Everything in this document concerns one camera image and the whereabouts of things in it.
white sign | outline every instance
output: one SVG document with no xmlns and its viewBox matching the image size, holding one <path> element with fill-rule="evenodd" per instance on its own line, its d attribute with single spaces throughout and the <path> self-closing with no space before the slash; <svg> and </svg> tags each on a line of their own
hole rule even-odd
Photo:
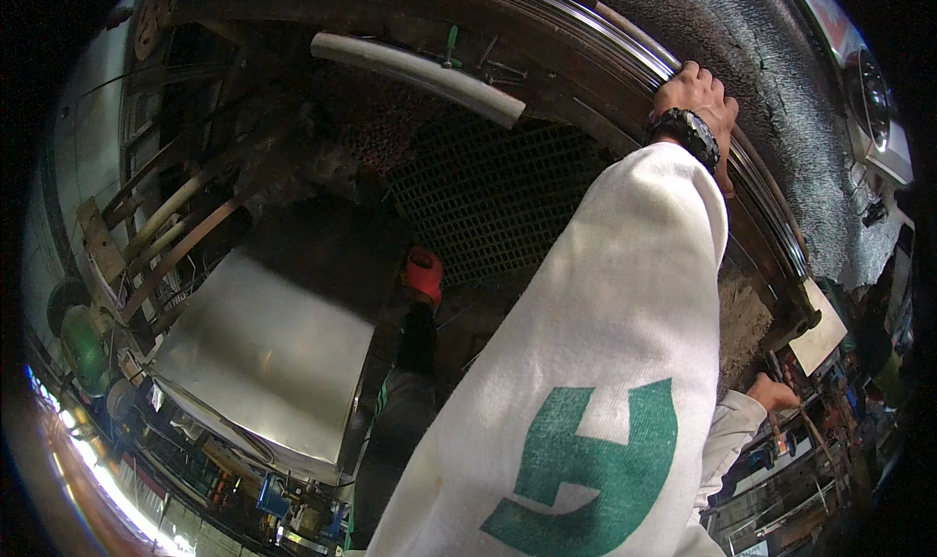
<svg viewBox="0 0 937 557">
<path fill-rule="evenodd" d="M 749 547 L 740 553 L 735 553 L 735 557 L 768 557 L 767 540 L 758 543 L 754 547 Z"/>
</svg>

screw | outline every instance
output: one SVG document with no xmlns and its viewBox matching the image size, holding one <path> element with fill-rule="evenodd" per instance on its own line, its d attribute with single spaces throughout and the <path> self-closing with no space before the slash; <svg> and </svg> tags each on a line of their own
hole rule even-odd
<svg viewBox="0 0 937 557">
<path fill-rule="evenodd" d="M 475 66 L 475 69 L 481 69 L 482 65 L 485 64 L 486 59 L 488 59 L 488 54 L 491 53 L 491 49 L 495 48 L 495 43 L 498 42 L 498 35 L 495 35 L 495 38 L 491 39 L 491 42 L 488 43 L 488 47 L 485 48 L 485 52 L 482 53 L 482 60 L 478 61 L 478 65 Z"/>
<path fill-rule="evenodd" d="M 515 75 L 520 75 L 522 79 L 527 79 L 527 72 L 526 72 L 526 71 L 521 71 L 521 70 L 519 70 L 519 69 L 514 69 L 513 67 L 509 67 L 508 65 L 505 65 L 504 63 L 499 63 L 497 60 L 486 59 L 485 62 L 488 63 L 489 65 L 494 66 L 494 67 L 498 67 L 498 69 L 503 69 L 504 71 L 512 72 L 512 73 L 514 73 Z"/>
</svg>

dark textured surface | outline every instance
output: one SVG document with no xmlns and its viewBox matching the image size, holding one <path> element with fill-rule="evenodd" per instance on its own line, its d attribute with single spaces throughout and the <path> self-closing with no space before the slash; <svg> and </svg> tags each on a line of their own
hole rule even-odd
<svg viewBox="0 0 937 557">
<path fill-rule="evenodd" d="M 854 191 L 843 101 L 791 0 L 600 0 L 678 59 L 695 59 L 738 99 L 738 124 L 778 181 L 808 243 L 814 274 L 874 282 L 896 238 L 866 229 Z"/>
</svg>

white sleeve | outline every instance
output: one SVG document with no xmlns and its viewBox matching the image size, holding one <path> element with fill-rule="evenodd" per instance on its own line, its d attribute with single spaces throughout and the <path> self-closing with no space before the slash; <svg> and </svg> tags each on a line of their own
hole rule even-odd
<svg viewBox="0 0 937 557">
<path fill-rule="evenodd" d="M 767 417 L 765 407 L 741 392 L 729 390 L 716 406 L 703 447 L 703 474 L 693 502 L 693 517 L 699 522 L 700 511 L 709 505 L 709 496 L 722 490 L 722 477 L 738 454 L 751 441 Z"/>
<path fill-rule="evenodd" d="M 716 402 L 727 235 L 682 147 L 606 169 L 417 446 L 367 554 L 673 555 Z"/>
<path fill-rule="evenodd" d="M 709 437 L 703 447 L 703 473 L 693 503 L 693 513 L 674 554 L 687 557 L 723 557 L 720 546 L 700 525 L 700 511 L 709 503 L 709 496 L 722 489 L 722 477 L 767 417 L 765 407 L 741 392 L 730 390 L 716 406 L 712 415 Z"/>
</svg>

hand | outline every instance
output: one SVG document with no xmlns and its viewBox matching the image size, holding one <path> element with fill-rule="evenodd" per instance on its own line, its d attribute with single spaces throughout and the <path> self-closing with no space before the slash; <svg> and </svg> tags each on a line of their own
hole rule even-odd
<svg viewBox="0 0 937 557">
<path fill-rule="evenodd" d="M 793 409 L 800 406 L 800 397 L 791 387 L 774 382 L 764 372 L 758 372 L 755 384 L 745 393 L 749 398 L 758 400 L 769 413 L 779 409 Z"/>
<path fill-rule="evenodd" d="M 729 198 L 734 197 L 734 187 L 728 174 L 728 160 L 729 139 L 735 118 L 738 116 L 738 102 L 735 98 L 725 97 L 725 87 L 719 79 L 713 78 L 711 72 L 700 69 L 696 62 L 688 60 L 683 63 L 679 73 L 658 89 L 654 96 L 651 121 L 673 107 L 696 113 L 709 126 L 719 144 L 721 155 L 719 165 L 716 167 L 716 183 L 723 195 Z M 660 141 L 676 143 L 673 138 L 663 132 L 652 140 L 652 142 Z"/>
</svg>

